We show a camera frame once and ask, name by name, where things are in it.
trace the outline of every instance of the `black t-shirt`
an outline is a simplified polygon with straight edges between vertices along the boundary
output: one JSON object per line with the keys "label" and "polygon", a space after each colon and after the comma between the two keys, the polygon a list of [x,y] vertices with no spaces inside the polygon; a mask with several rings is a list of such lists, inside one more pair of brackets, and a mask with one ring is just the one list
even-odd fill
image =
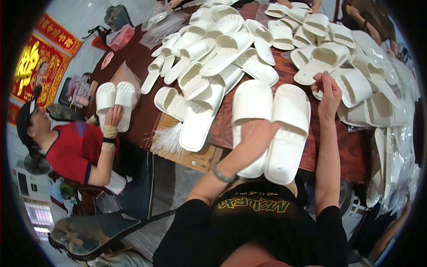
{"label": "black t-shirt", "polygon": [[290,266],[347,266],[347,238],[339,208],[315,222],[284,186],[260,181],[237,186],[210,208],[190,200],[176,212],[153,255],[155,267],[220,266],[247,242]]}

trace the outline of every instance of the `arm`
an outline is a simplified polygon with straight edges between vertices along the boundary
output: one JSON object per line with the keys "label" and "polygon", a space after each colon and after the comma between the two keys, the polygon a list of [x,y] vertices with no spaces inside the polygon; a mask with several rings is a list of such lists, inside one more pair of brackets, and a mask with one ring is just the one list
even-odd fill
{"label": "arm", "polygon": [[313,90],[323,92],[318,112],[320,120],[319,159],[316,167],[316,187],[314,207],[316,217],[327,207],[339,207],[341,167],[336,135],[335,113],[341,102],[342,92],[331,76],[318,73]]}
{"label": "arm", "polygon": [[[225,177],[231,178],[241,169],[249,166],[264,154],[279,128],[278,123],[270,123],[268,120],[252,120],[244,123],[242,141],[218,163],[218,171]],[[227,184],[217,179],[210,170],[188,194],[187,201],[199,199],[211,206]]]}
{"label": "arm", "polygon": [[[105,116],[105,125],[103,127],[103,134],[105,138],[116,138],[117,125],[122,119],[122,116],[122,106],[115,106],[108,110],[107,115]],[[110,183],[115,151],[115,144],[108,142],[102,143],[98,165],[96,167],[92,165],[88,184],[106,186]]]}
{"label": "arm", "polygon": [[311,10],[313,10],[314,13],[319,13],[319,8],[322,0],[313,0],[313,5],[311,6]]}

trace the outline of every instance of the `air conditioner unit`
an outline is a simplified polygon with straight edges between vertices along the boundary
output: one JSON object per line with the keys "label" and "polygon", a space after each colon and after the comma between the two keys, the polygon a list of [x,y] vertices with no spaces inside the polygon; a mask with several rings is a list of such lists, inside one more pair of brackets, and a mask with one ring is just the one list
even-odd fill
{"label": "air conditioner unit", "polygon": [[50,195],[47,192],[47,178],[49,172],[42,175],[30,174],[26,170],[23,160],[19,160],[16,163],[15,169],[18,178],[19,191],[22,196],[30,197],[34,200],[50,202]]}

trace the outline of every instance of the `gold chinese character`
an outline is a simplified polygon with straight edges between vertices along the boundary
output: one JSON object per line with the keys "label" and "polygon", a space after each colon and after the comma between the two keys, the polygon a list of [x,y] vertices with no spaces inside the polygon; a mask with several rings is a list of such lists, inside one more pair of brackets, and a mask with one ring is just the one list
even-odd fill
{"label": "gold chinese character", "polygon": [[44,21],[44,22],[41,24],[41,28],[42,28],[42,29],[45,29],[45,28],[47,27],[47,25],[49,25],[49,23],[50,23],[50,21]]}
{"label": "gold chinese character", "polygon": [[72,44],[74,44],[74,42],[73,42],[73,40],[71,40],[71,38],[70,38],[70,37],[68,37],[68,38],[67,38],[67,40],[64,42],[64,44],[65,44],[65,46],[66,46],[67,48],[70,48],[70,46],[71,46]]}
{"label": "gold chinese character", "polygon": [[59,35],[59,33],[61,32],[61,30],[60,29],[56,29],[56,30],[54,30],[53,32],[52,32],[52,36],[54,37],[54,38],[56,38],[56,37],[58,37],[58,35]]}
{"label": "gold chinese character", "polygon": [[65,35],[62,33],[60,36],[59,36],[59,41],[60,42],[63,42],[64,40],[65,40]]}
{"label": "gold chinese character", "polygon": [[22,88],[27,86],[30,82],[32,70],[37,65],[37,61],[39,59],[38,55],[38,45],[40,44],[37,41],[31,48],[31,46],[27,46],[21,54],[21,59],[19,61],[18,67],[16,69],[15,79],[16,82],[21,79],[19,84],[19,91],[17,96],[20,96],[22,93]]}

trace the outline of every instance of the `wooden table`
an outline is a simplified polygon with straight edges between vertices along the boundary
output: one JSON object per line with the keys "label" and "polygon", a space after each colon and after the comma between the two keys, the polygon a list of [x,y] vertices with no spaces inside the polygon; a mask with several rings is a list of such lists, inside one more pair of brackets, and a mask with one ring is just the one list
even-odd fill
{"label": "wooden table", "polygon": [[[260,5],[258,3],[246,4],[240,10],[240,14],[244,19],[255,19],[259,6]],[[197,8],[198,7],[190,7],[183,9],[183,11],[186,13],[192,13],[197,10]],[[115,53],[110,64],[104,70],[100,69],[104,57],[100,60],[91,78],[98,81],[99,84],[109,81],[113,77],[117,68],[124,60],[126,60],[131,70],[141,79],[142,82],[144,82],[148,75],[147,67],[153,61],[153,58],[150,55],[157,47],[149,51],[148,48],[138,43],[141,37],[142,32],[140,31],[140,26],[138,26],[135,29],[135,36],[132,40],[122,50]],[[284,83],[290,83],[305,90],[310,99],[310,131],[304,148],[304,153],[302,155],[300,168],[314,171],[316,168],[320,138],[319,115],[317,113],[319,101],[313,97],[309,87],[301,86],[294,82],[293,76],[296,73],[296,69],[292,66],[289,60],[281,56],[282,51],[273,47],[272,51],[276,61],[274,69],[279,74],[279,81],[273,86],[273,92],[275,93],[278,86]],[[250,79],[250,77],[245,75],[241,83],[248,79]],[[129,131],[121,134],[133,144],[147,151],[150,149],[154,130],[157,128],[157,124],[161,117],[161,113],[154,106],[153,100],[156,92],[163,86],[165,86],[163,79],[158,79],[148,95],[141,95],[139,103],[133,110]],[[229,149],[232,148],[233,143],[231,133],[231,108],[233,95],[234,90],[225,96],[207,139],[207,142],[215,146]],[[92,101],[90,106],[86,109],[86,116],[91,116],[95,112],[95,109],[95,101]],[[347,125],[343,124],[338,119],[336,119],[336,128],[341,159],[341,178],[351,182],[366,184],[371,175],[371,133],[368,131],[349,133]]]}

